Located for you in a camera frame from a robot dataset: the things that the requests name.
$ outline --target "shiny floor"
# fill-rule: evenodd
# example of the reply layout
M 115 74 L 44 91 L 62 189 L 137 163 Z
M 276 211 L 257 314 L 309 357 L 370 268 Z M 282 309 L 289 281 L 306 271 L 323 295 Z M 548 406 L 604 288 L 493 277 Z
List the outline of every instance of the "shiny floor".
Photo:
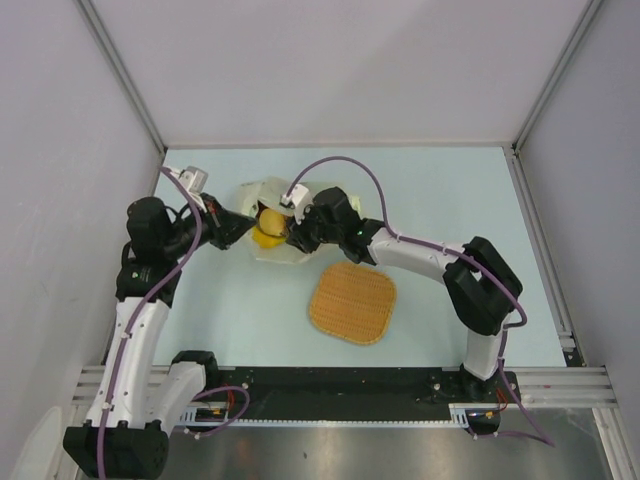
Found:
M 554 479 L 607 480 L 611 473 L 590 410 L 537 411 L 557 448 L 511 438 L 474 442 L 460 430 L 231 428 L 171 440 L 163 480 Z M 517 411 L 504 429 L 529 431 Z

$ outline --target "wall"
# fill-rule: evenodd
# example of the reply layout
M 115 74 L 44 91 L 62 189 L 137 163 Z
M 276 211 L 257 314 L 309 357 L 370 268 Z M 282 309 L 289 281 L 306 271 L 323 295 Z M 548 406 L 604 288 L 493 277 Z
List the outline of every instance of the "wall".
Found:
M 608 2 L 523 150 L 590 363 L 605 364 L 635 448 L 640 381 L 640 2 Z
M 97 0 L 165 143 L 509 142 L 587 0 Z
M 159 162 L 73 2 L 0 4 L 0 478 L 100 359 Z

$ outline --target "purple cable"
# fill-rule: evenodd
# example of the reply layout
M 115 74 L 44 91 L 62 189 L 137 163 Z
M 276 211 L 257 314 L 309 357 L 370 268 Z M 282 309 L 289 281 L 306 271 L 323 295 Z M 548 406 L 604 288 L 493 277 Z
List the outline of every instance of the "purple cable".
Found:
M 193 400 L 196 401 L 201 398 L 208 397 L 209 395 L 213 395 L 215 393 L 222 393 L 222 392 L 240 392 L 244 395 L 244 404 L 242 405 L 242 408 L 240 409 L 240 411 L 234 417 L 221 423 L 220 425 L 215 427 L 214 430 L 211 430 L 210 432 L 201 432 L 201 433 L 190 432 L 190 433 L 193 433 L 194 435 L 199 434 L 200 437 L 210 437 L 211 435 L 215 435 L 216 433 L 221 432 L 222 430 L 227 428 L 229 425 L 231 425 L 233 422 L 235 422 L 237 419 L 239 419 L 242 415 L 244 415 L 244 412 L 246 412 L 247 408 L 249 408 L 249 402 L 251 401 L 251 399 L 249 398 L 249 392 L 247 392 L 244 388 L 240 388 L 236 386 L 214 388 L 214 389 L 199 393 L 198 395 L 193 397 Z
M 498 287 L 498 289 L 509 299 L 509 301 L 511 302 L 511 304 L 514 306 L 514 308 L 518 311 L 518 314 L 520 315 L 521 320 L 519 322 L 516 323 L 508 323 L 502 326 L 502 331 L 503 331 L 503 335 L 502 335 L 502 342 L 500 344 L 500 350 L 498 352 L 498 372 L 500 375 L 500 378 L 502 379 L 502 381 L 505 384 L 505 387 L 507 388 L 507 390 L 509 391 L 511 398 L 514 400 L 514 402 L 518 405 L 518 408 L 520 408 L 520 411 L 522 412 L 522 414 L 526 417 L 527 421 L 531 424 L 531 426 L 540 434 L 540 437 L 536 437 L 535 435 L 531 435 L 529 433 L 524 433 L 524 432 L 504 432 L 504 433 L 500 433 L 499 435 L 504 435 L 504 436 L 508 436 L 508 437 L 527 437 L 527 438 L 532 438 L 534 440 L 538 440 L 540 442 L 543 442 L 551 447 L 555 447 L 555 444 L 553 442 L 553 440 L 551 440 L 551 438 L 549 438 L 548 435 L 546 435 L 544 433 L 544 431 L 542 430 L 542 427 L 540 427 L 540 425 L 538 424 L 538 422 L 533 418 L 533 416 L 531 415 L 531 413 L 525 408 L 525 406 L 522 404 L 522 402 L 520 401 L 520 399 L 517 397 L 517 395 L 515 394 L 515 392 L 511 389 L 509 380 L 507 379 L 507 376 L 504 373 L 504 350 L 507 346 L 507 331 L 510 328 L 516 328 L 516 327 L 524 327 L 527 322 L 528 322 L 528 318 L 527 318 L 527 314 L 524 311 L 524 308 L 522 308 L 522 305 L 520 305 L 520 302 L 518 302 L 518 300 L 516 299 L 515 296 L 513 296 L 513 294 L 507 289 L 507 287 L 505 287 L 502 282 L 500 280 L 498 280 L 498 278 L 493 275 L 486 267 L 484 267 L 483 265 L 481 265 L 480 263 L 478 263 L 478 261 L 476 261 L 476 259 L 474 259 L 473 257 L 470 257 L 469 255 L 465 255 L 462 252 L 459 252 L 457 250 L 452 250 L 450 248 L 447 248 L 443 245 L 439 245 L 437 243 L 433 243 L 433 242 L 429 242 L 427 240 L 421 240 L 418 238 L 412 238 L 412 237 L 405 237 L 403 235 L 400 235 L 398 233 L 395 232 L 395 230 L 393 229 L 393 227 L 391 227 L 391 224 L 389 223 L 389 216 L 387 213 L 387 202 L 384 196 L 384 192 L 382 191 L 382 185 L 380 185 L 380 181 L 378 180 L 378 178 L 376 177 L 376 175 L 373 173 L 373 171 L 367 167 L 364 163 L 351 158 L 351 157 L 344 157 L 342 155 L 335 155 L 335 156 L 331 156 L 331 157 L 325 157 L 322 158 L 320 160 L 317 160 L 315 162 L 313 162 L 311 165 L 307 166 L 304 170 L 302 170 L 298 176 L 293 180 L 293 182 L 291 182 L 291 185 L 289 186 L 289 189 L 287 190 L 287 195 L 290 195 L 291 192 L 293 191 L 293 188 L 300 182 L 300 180 L 302 179 L 302 177 L 304 177 L 306 175 L 306 173 L 317 167 L 318 165 L 322 165 L 323 163 L 327 163 L 327 162 L 331 162 L 334 160 L 341 160 L 344 162 L 349 162 L 349 163 L 353 163 L 354 165 L 359 166 L 360 168 L 362 168 L 365 172 L 367 172 L 367 174 L 369 175 L 369 177 L 371 177 L 371 180 L 373 180 L 373 183 L 376 186 L 376 189 L 378 190 L 378 195 L 380 196 L 380 207 L 382 209 L 382 220 L 384 222 L 384 226 L 385 228 L 388 230 L 388 232 L 396 238 L 396 240 L 404 240 L 405 242 L 408 243 L 413 243 L 415 245 L 422 245 L 423 247 L 427 247 L 430 248 L 432 250 L 436 250 L 438 252 L 441 252 L 445 255 L 453 255 L 455 257 L 458 257 L 460 259 L 462 259 L 463 261 L 467 262 L 468 264 L 472 265 L 474 268 L 476 268 L 477 270 L 479 270 L 482 275 L 484 275 L 485 277 L 487 277 L 491 283 L 493 283 L 496 287 Z
M 145 305 L 149 302 L 153 296 L 160 291 L 162 287 L 164 287 L 173 277 L 175 277 L 180 270 L 182 270 L 185 264 L 189 261 L 193 253 L 198 248 L 200 244 L 200 236 L 202 235 L 202 219 L 200 218 L 200 214 L 198 213 L 198 206 L 196 202 L 191 198 L 191 195 L 185 190 L 185 188 L 180 184 L 180 182 L 173 177 L 171 171 L 166 167 L 160 167 L 160 172 L 166 176 L 171 183 L 175 185 L 178 191 L 182 194 L 182 196 L 187 200 L 189 204 L 189 208 L 191 209 L 191 213 L 196 221 L 196 232 L 193 238 L 193 243 L 189 247 L 189 250 L 184 255 L 182 260 L 176 265 L 173 270 L 171 270 L 166 277 L 160 280 L 147 294 L 140 300 L 140 303 L 135 308 L 133 313 L 131 314 L 131 318 L 127 323 L 124 332 L 128 335 L 131 334 L 131 330 L 133 330 L 133 326 L 136 323 L 136 320 L 140 316 Z M 105 403 L 110 404 L 113 400 L 113 392 L 116 388 L 116 382 L 118 380 L 118 373 L 120 372 L 120 364 L 122 363 L 122 357 L 124 356 L 125 346 L 127 344 L 127 340 L 129 340 L 129 336 L 125 336 L 120 340 L 118 345 L 118 351 L 116 353 L 115 360 L 113 362 L 113 370 L 111 371 L 111 380 L 109 381 L 109 386 L 107 388 L 107 394 L 105 396 Z M 102 410 L 102 416 L 100 417 L 100 426 L 98 428 L 98 442 L 97 442 L 97 463 L 98 463 L 98 477 L 100 480 L 107 480 L 107 474 L 105 471 L 104 465 L 104 436 L 107 428 L 107 419 L 109 417 L 109 409 Z

